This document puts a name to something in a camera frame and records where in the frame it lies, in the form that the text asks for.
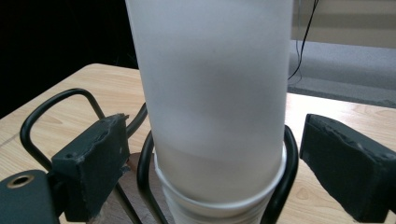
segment frosted plastic tube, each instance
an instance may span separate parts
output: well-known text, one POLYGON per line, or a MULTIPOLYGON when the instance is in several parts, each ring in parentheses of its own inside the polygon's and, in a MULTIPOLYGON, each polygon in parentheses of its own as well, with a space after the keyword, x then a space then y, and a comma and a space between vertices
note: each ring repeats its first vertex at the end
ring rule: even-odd
POLYGON ((284 167, 292 1, 126 5, 165 196, 210 207, 275 186, 284 167))

